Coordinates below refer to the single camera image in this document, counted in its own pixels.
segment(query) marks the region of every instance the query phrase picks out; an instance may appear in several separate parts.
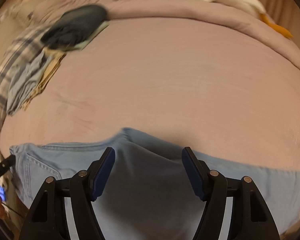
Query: black garment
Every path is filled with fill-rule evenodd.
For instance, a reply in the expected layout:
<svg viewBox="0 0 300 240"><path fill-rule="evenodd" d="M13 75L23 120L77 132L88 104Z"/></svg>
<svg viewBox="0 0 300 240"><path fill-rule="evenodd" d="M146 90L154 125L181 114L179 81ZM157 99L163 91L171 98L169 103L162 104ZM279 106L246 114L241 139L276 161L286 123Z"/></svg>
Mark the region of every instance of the black garment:
<svg viewBox="0 0 300 240"><path fill-rule="evenodd" d="M95 4L85 5L64 13L42 36L50 49L68 48L85 41L107 18L107 11Z"/></svg>

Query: mattress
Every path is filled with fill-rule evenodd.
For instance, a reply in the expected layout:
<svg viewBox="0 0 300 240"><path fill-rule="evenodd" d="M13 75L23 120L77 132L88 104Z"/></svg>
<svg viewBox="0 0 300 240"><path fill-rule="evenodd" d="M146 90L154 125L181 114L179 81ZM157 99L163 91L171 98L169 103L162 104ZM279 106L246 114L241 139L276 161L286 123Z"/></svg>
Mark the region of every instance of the mattress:
<svg viewBox="0 0 300 240"><path fill-rule="evenodd" d="M91 2L109 9L109 27L6 118L5 156L11 145L96 142L132 127L214 157L300 170L300 51L291 41L196 0L49 0L34 16L49 23Z"/></svg>

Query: silver screw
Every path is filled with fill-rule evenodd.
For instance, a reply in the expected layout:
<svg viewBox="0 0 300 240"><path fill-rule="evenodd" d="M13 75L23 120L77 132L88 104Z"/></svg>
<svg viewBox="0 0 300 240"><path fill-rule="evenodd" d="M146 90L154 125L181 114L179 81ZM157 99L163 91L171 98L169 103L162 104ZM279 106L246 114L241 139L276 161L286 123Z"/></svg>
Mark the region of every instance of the silver screw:
<svg viewBox="0 0 300 240"><path fill-rule="evenodd" d="M245 176L245 177L243 178L243 180L244 180L245 182L247 182L247 183L252 182L252 179L251 179L250 177L248 177L248 176Z"/></svg>
<svg viewBox="0 0 300 240"><path fill-rule="evenodd" d="M84 177L84 176L86 176L88 173L87 173L87 171L85 171L85 170L82 170L82 171L79 171L79 176L80 177Z"/></svg>
<svg viewBox="0 0 300 240"><path fill-rule="evenodd" d="M219 172L212 170L212 171L210 171L210 175L216 177L219 175Z"/></svg>
<svg viewBox="0 0 300 240"><path fill-rule="evenodd" d="M51 183L54 181L54 178L53 177L47 177L46 178L46 183Z"/></svg>

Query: plaid fabric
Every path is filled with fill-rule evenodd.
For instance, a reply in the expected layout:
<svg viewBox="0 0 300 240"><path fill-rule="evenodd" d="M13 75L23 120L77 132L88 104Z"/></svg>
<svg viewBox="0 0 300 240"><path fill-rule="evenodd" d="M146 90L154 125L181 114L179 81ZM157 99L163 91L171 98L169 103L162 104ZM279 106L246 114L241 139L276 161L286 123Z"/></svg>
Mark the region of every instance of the plaid fabric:
<svg viewBox="0 0 300 240"><path fill-rule="evenodd" d="M10 68L13 65L32 62L41 53L43 43L40 38L48 28L46 25L27 28L13 41L3 56L0 64L0 131L6 117L8 90L11 81Z"/></svg>

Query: orange plush leg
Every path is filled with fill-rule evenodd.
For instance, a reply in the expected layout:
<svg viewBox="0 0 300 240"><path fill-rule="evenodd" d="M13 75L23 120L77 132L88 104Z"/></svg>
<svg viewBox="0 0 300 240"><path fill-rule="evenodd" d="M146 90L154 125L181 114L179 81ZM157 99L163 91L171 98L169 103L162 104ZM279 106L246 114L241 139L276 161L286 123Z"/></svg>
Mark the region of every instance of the orange plush leg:
<svg viewBox="0 0 300 240"><path fill-rule="evenodd" d="M286 38L292 38L292 34L285 28L281 27L280 25L271 23L268 19L268 17L265 14L260 13L260 20L263 21L265 24L270 26L272 29L274 29L276 32L282 34Z"/></svg>

